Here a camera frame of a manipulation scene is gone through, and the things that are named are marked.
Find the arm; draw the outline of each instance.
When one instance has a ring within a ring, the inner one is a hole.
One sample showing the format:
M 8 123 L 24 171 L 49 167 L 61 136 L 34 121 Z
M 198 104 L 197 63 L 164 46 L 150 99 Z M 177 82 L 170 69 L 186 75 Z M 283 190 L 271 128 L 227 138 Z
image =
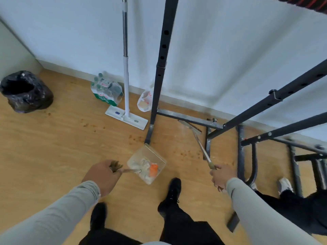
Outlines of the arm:
M 226 190 L 253 244 L 321 244 L 272 209 L 240 179 L 228 180 Z
M 97 184 L 85 181 L 46 209 L 7 230 L 0 236 L 0 244 L 60 245 L 99 198 Z

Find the water bottle pack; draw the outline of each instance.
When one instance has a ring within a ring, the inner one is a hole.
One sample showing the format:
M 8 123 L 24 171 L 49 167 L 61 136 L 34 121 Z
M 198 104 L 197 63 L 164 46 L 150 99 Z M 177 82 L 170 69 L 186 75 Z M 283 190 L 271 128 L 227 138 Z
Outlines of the water bottle pack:
M 91 90 L 97 99 L 114 107 L 121 102 L 124 96 L 123 89 L 118 82 L 104 77 L 102 73 L 99 73 L 99 75 L 94 78 L 91 83 Z

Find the wooden floor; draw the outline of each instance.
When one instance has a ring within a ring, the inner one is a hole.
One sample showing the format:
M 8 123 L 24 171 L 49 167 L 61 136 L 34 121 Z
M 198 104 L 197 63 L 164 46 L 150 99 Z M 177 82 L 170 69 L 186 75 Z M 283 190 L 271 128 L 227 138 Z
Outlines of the wooden floor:
M 147 127 L 141 131 L 105 115 L 108 104 L 94 97 L 90 82 L 49 70 L 43 70 L 40 78 L 55 96 L 54 103 L 45 111 L 18 114 L 0 97 L 0 233 L 78 185 L 92 164 L 106 158 L 126 164 L 146 136 Z M 137 109 L 137 99 L 137 95 L 130 95 L 131 112 L 149 119 L 150 112 Z M 171 104 L 160 103 L 160 107 L 208 118 Z M 259 133 L 246 128 L 247 137 Z M 235 129 L 218 136 L 212 141 L 211 159 L 236 167 L 236 143 Z M 158 240 L 164 223 L 157 206 L 165 197 L 170 179 L 179 177 L 183 210 L 196 221 L 208 221 L 226 245 L 249 244 L 242 226 L 234 233 L 226 228 L 233 212 L 231 200 L 213 187 L 209 167 L 202 160 L 191 131 L 174 119 L 157 116 L 151 146 L 167 160 L 166 168 L 152 185 L 146 185 L 135 174 L 123 175 L 104 198 L 108 204 L 106 226 L 141 242 Z M 257 151 L 258 189 L 277 196 L 277 179 L 290 178 L 286 147 L 264 141 L 258 144 Z M 247 177 L 250 172 L 251 148 L 246 148 Z M 301 173 L 303 191 L 308 195 L 315 190 L 311 166 L 302 163 Z M 64 244 L 78 244 L 87 234 L 89 222 L 90 212 Z M 324 237 L 317 238 L 327 244 Z

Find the black trash bag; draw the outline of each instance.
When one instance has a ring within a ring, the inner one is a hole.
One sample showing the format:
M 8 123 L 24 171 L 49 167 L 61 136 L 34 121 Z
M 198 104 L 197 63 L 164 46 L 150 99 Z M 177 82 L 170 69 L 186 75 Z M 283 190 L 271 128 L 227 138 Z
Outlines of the black trash bag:
M 53 102 L 53 93 L 33 73 L 21 70 L 3 78 L 0 92 L 8 98 L 9 105 L 18 113 L 46 109 Z

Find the hand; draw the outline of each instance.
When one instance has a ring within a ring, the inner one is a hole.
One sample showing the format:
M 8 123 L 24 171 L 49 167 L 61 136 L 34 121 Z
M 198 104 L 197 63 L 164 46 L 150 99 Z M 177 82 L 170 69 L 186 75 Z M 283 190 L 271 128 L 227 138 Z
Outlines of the hand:
M 210 170 L 210 175 L 212 175 L 211 181 L 218 188 L 218 191 L 221 192 L 226 188 L 226 183 L 229 179 L 237 178 L 237 173 L 231 166 L 226 164 L 215 164 L 215 167 L 217 169 Z
M 84 176 L 84 181 L 94 181 L 100 188 L 101 197 L 109 194 L 115 187 L 117 181 L 124 172 L 123 169 L 118 169 L 113 173 L 109 168 L 112 160 L 105 160 L 94 164 Z

